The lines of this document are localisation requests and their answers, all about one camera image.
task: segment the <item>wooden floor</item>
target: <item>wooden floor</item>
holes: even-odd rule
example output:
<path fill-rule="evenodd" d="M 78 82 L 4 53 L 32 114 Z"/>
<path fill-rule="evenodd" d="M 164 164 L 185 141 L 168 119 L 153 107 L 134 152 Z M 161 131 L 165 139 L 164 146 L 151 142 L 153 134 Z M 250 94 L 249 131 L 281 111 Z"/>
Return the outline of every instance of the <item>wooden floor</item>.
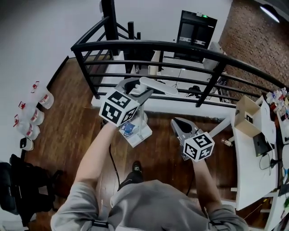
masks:
<path fill-rule="evenodd" d="M 51 109 L 43 110 L 45 120 L 40 125 L 41 133 L 34 142 L 34 150 L 27 152 L 25 161 L 49 170 L 57 169 L 65 173 L 56 184 L 57 192 L 68 195 L 74 177 L 89 145 L 100 131 L 101 118 L 98 109 L 91 108 L 92 93 L 81 73 L 75 59 L 70 59 L 56 81 L 51 93 L 55 102 Z M 121 181 L 131 171 L 134 160 L 139 160 L 143 166 L 144 180 L 159 180 L 170 184 L 186 193 L 193 176 L 191 161 L 183 161 L 179 154 L 179 141 L 172 132 L 170 120 L 178 115 L 147 112 L 148 125 L 153 134 L 137 147 L 132 148 L 116 132 L 112 142 L 112 155 Z M 212 130 L 218 121 L 203 117 L 181 116 L 192 120 L 203 131 Z M 231 187 L 237 186 L 237 164 L 234 147 L 223 145 L 220 140 L 232 137 L 232 129 L 226 128 L 214 137 L 215 147 L 212 156 L 207 159 L 207 165 L 212 174 L 222 198 L 235 199 L 236 193 Z M 109 205 L 110 197 L 117 191 L 116 174 L 109 155 L 106 158 L 101 180 L 98 183 L 96 195 L 101 204 Z M 59 207 L 64 199 L 58 198 L 55 206 Z M 238 211 L 241 217 L 246 217 L 261 201 Z M 267 214 L 260 214 L 261 206 L 246 221 L 254 226 L 264 227 Z M 50 219 L 54 213 L 38 213 L 37 219 L 30 222 L 29 229 L 34 231 L 50 230 Z"/>

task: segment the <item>gray t-shirt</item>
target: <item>gray t-shirt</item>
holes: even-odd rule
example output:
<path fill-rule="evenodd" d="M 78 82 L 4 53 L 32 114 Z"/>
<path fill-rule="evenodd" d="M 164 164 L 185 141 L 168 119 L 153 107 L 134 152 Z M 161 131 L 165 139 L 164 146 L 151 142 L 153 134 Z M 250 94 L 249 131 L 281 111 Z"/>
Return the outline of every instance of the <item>gray t-shirt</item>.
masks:
<path fill-rule="evenodd" d="M 185 194 L 158 180 L 124 186 L 112 196 L 111 207 L 107 220 L 103 220 L 93 188 L 75 183 L 67 201 L 51 219 L 52 230 L 248 230 L 232 206 L 223 205 L 206 218 Z"/>

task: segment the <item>plastic jug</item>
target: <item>plastic jug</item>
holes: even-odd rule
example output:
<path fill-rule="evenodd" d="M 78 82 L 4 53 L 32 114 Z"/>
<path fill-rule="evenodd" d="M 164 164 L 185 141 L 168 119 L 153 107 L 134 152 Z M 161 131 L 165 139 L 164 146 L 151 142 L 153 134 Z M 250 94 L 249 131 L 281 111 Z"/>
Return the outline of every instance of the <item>plastic jug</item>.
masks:
<path fill-rule="evenodd" d="M 19 103 L 18 107 L 22 109 L 22 117 L 26 118 L 33 125 L 40 125 L 44 120 L 44 113 L 31 103 Z"/>
<path fill-rule="evenodd" d="M 29 123 L 27 120 L 19 119 L 18 115 L 14 117 L 14 121 L 13 127 L 16 127 L 17 131 L 25 137 L 35 140 L 39 135 L 40 129 L 38 126 Z"/>
<path fill-rule="evenodd" d="M 31 93 L 34 94 L 36 100 L 46 109 L 51 108 L 51 106 L 53 105 L 53 95 L 47 90 L 45 86 L 39 84 L 39 81 L 36 81 L 35 84 L 33 84 L 33 90 L 31 91 Z"/>

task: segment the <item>metal railing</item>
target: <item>metal railing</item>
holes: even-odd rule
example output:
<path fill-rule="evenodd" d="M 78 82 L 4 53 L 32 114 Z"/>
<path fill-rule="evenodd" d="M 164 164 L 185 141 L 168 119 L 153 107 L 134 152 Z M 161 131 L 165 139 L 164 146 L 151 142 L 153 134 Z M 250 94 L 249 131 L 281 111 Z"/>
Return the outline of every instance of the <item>metal railing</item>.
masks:
<path fill-rule="evenodd" d="M 81 70 L 84 74 L 85 79 L 87 80 L 91 91 L 93 92 L 96 98 L 99 98 L 101 95 L 105 95 L 104 92 L 98 92 L 99 87 L 115 87 L 116 84 L 105 84 L 105 83 L 93 83 L 93 78 L 103 78 L 103 77 L 148 77 L 150 79 L 157 79 L 157 80 L 169 80 L 169 81 L 178 81 L 184 83 L 192 83 L 198 85 L 205 85 L 204 91 L 196 91 L 196 90 L 187 90 L 187 89 L 178 89 L 179 93 L 192 93 L 200 95 L 199 99 L 191 99 L 191 98 L 182 98 L 182 97 L 167 97 L 167 96 L 152 96 L 151 98 L 154 99 L 164 99 L 164 100 L 172 100 L 172 101 L 181 101 L 181 102 L 193 102 L 196 103 L 196 107 L 200 107 L 202 104 L 209 104 L 209 105 L 217 105 L 217 106 L 226 106 L 226 107 L 235 107 L 233 104 L 223 104 L 217 102 L 210 102 L 205 101 L 205 99 L 209 97 L 217 97 L 219 99 L 228 99 L 231 101 L 238 101 L 238 99 L 226 95 L 219 95 L 211 93 L 213 88 L 220 88 L 228 91 L 238 92 L 241 94 L 249 95 L 252 97 L 260 97 L 260 95 L 243 91 L 238 88 L 229 87 L 225 85 L 218 84 L 218 78 L 224 77 L 226 79 L 230 79 L 233 81 L 237 81 L 243 84 L 250 85 L 257 89 L 260 89 L 264 93 L 269 92 L 270 90 L 259 86 L 253 82 L 247 81 L 242 78 L 238 78 L 232 75 L 223 74 L 223 71 L 227 65 L 242 69 L 249 73 L 252 73 L 260 78 L 274 84 L 279 88 L 286 87 L 282 82 L 275 79 L 274 77 L 270 76 L 269 74 L 259 70 L 258 68 L 239 61 L 237 59 L 231 58 L 227 55 L 223 55 L 217 52 L 213 52 L 207 49 L 203 49 L 196 46 L 186 46 L 181 45 L 178 43 L 172 42 L 160 42 L 160 41 L 143 41 L 140 40 L 140 33 L 137 33 L 137 37 L 134 36 L 134 27 L 133 22 L 128 23 L 128 29 L 125 29 L 123 26 L 116 22 L 116 16 L 114 11 L 114 2 L 113 0 L 102 0 L 103 6 L 103 19 L 94 25 L 89 31 L 87 31 L 71 48 L 74 52 L 75 57 L 81 67 Z M 101 35 L 101 37 L 96 42 L 87 42 L 90 37 L 99 30 L 102 26 L 105 27 L 105 33 Z M 117 31 L 117 28 L 122 29 L 126 33 L 128 33 L 128 37 L 120 34 Z M 101 41 L 104 36 L 106 36 L 106 41 Z M 127 39 L 127 40 L 118 40 L 118 36 Z M 99 60 L 100 54 L 103 50 L 108 50 L 107 54 L 110 54 L 110 57 L 113 59 L 113 55 L 118 55 L 119 51 L 129 51 L 130 60 L 106 60 L 106 58 Z M 155 50 L 161 51 L 162 55 L 160 57 L 159 62 L 153 61 L 144 61 L 144 60 L 132 60 L 134 58 L 135 51 L 147 51 L 147 50 Z M 92 61 L 87 61 L 88 56 L 91 54 L 92 51 L 99 51 L 98 54 Z M 200 58 L 206 58 L 209 60 L 215 60 L 218 62 L 217 66 L 214 70 L 210 69 L 203 69 L 194 66 L 188 65 L 180 65 L 180 64 L 172 64 L 172 63 L 165 63 L 163 62 L 163 52 L 176 52 L 176 53 L 183 53 L 187 55 L 198 56 Z M 83 57 L 82 52 L 87 52 L 87 54 Z M 176 77 L 169 77 L 169 76 L 159 76 L 159 75 L 140 75 L 140 74 L 128 74 L 128 73 L 109 73 L 109 74 L 96 74 L 91 73 L 90 68 L 93 65 L 116 65 L 116 64 L 125 64 L 125 65 L 151 65 L 151 66 L 158 66 L 159 70 L 161 67 L 169 67 L 169 68 L 177 68 L 177 69 L 186 69 L 197 71 L 201 73 L 207 73 L 211 75 L 211 78 L 208 82 L 194 80 L 194 79 L 184 79 L 184 78 L 176 78 Z"/>

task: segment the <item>desk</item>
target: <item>desk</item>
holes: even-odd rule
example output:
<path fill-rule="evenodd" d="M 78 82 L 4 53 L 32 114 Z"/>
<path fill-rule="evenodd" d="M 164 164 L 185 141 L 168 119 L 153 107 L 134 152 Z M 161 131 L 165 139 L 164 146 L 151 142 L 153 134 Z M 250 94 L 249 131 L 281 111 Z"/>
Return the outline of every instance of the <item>desk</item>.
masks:
<path fill-rule="evenodd" d="M 211 137 L 214 137 L 228 125 L 232 125 L 237 155 L 238 186 L 232 190 L 237 192 L 235 203 L 230 202 L 228 204 L 240 210 L 263 198 L 277 187 L 278 168 L 275 166 L 271 171 L 271 175 L 269 175 L 269 169 L 260 169 L 259 164 L 261 157 L 256 157 L 253 138 L 236 129 L 234 123 L 235 115 L 231 115 L 223 120 L 209 134 Z M 268 154 L 270 158 L 276 159 L 275 150 L 270 151 Z M 266 158 L 268 157 L 264 157 L 264 161 L 261 161 L 262 168 L 269 165 L 269 161 L 265 161 Z"/>
<path fill-rule="evenodd" d="M 284 202 L 286 200 L 286 196 L 289 196 L 289 194 L 284 194 L 280 197 L 278 197 L 279 190 L 275 193 L 273 193 L 273 202 L 270 209 L 270 214 L 265 226 L 265 231 L 271 231 L 274 229 L 282 220 L 281 216 L 284 211 Z"/>

